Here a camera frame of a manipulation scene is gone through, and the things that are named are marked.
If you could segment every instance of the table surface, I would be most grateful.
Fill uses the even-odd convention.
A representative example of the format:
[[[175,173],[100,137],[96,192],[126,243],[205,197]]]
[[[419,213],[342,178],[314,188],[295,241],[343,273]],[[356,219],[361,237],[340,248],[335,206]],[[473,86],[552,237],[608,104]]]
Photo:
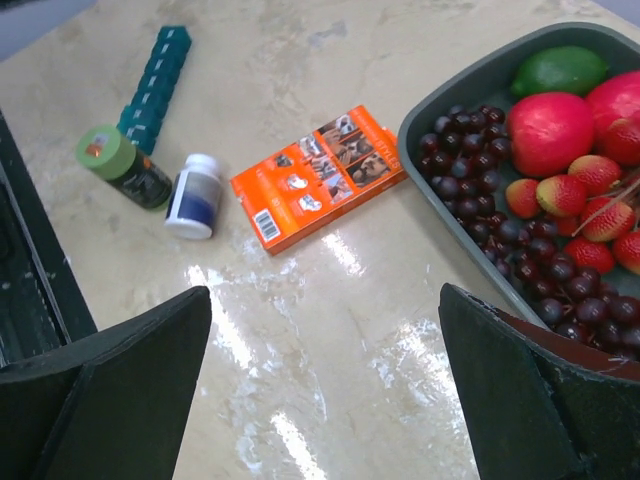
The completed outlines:
[[[99,1],[0,64],[0,105],[98,327],[211,290],[175,478],[477,478],[438,293],[503,302],[408,180],[270,257],[230,188],[215,237],[186,242],[83,170],[76,141],[117,121],[158,29],[194,41],[155,162],[174,175],[206,152],[233,175],[360,103],[397,131],[468,64],[568,20],[640,41],[583,0]]]

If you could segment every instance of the orange box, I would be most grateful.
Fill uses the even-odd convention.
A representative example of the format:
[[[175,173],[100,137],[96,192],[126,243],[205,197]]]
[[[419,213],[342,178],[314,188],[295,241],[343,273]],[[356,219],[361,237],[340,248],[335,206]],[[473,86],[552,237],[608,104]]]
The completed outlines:
[[[406,176],[395,136],[361,105],[236,175],[231,186],[275,255]]]

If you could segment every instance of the plastic tray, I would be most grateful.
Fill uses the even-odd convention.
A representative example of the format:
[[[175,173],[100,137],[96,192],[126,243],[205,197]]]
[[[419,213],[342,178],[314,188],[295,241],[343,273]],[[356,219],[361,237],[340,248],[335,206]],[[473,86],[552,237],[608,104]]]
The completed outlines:
[[[487,103],[508,112],[516,102],[509,93],[509,86],[518,66],[540,50],[562,45],[578,45],[597,52],[611,66],[610,76],[640,69],[640,45],[616,31],[591,23],[572,22],[552,25],[500,48],[460,72],[411,110],[402,122],[398,134],[398,151],[404,168],[440,215],[446,227],[496,286],[508,304],[524,319],[543,328],[546,328],[544,323],[527,305],[516,288],[484,257],[480,248],[475,245],[422,178],[412,160],[417,158],[420,137],[432,131],[436,118],[446,114],[451,106],[465,105],[475,108]],[[500,173],[503,181],[501,189],[495,194],[496,207],[508,214],[504,201],[504,188],[521,176],[509,164],[503,165]],[[634,296],[640,292],[640,277],[620,267],[605,278],[606,281],[616,285],[621,292]]]

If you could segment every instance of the bottle cap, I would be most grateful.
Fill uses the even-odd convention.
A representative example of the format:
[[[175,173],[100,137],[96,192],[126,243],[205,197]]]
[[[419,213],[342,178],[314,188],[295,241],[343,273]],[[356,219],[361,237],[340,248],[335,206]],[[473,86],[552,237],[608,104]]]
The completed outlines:
[[[135,156],[136,147],[111,125],[92,128],[76,146],[78,162],[104,180],[123,175]]]

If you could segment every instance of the red fruit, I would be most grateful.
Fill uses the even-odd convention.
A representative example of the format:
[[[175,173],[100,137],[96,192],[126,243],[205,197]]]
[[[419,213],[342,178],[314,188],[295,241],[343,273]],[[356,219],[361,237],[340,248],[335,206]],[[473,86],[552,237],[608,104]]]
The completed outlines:
[[[604,243],[590,242],[584,237],[576,237],[564,247],[578,267],[593,267],[601,275],[609,273],[616,266],[613,254]]]
[[[618,238],[613,243],[613,255],[624,268],[640,275],[640,231]]]
[[[578,217],[552,217],[558,227],[558,235],[561,237],[570,237],[580,226]]]
[[[640,113],[640,70],[600,84],[587,95],[586,101],[593,112],[599,142],[613,122]]]
[[[640,119],[619,118],[604,132],[599,150],[623,167],[640,165]]]
[[[594,198],[582,214],[580,223],[584,224],[582,235],[592,242],[609,242],[631,230],[635,223],[633,208],[624,202],[617,202],[606,208],[610,198]],[[604,209],[594,218],[589,218],[599,210]]]
[[[536,200],[538,183],[533,178],[521,178],[507,187],[505,191],[507,205],[518,217],[527,219],[540,213],[540,205]]]
[[[528,177],[564,172],[591,150],[593,116],[589,105],[570,93],[550,92],[520,100],[509,112],[513,164]]]
[[[536,198],[551,215],[574,217],[580,215],[587,204],[587,187],[571,175],[556,175],[538,184]]]
[[[587,187],[587,195],[602,195],[620,180],[622,170],[613,160],[600,155],[584,155],[576,158],[567,171]]]

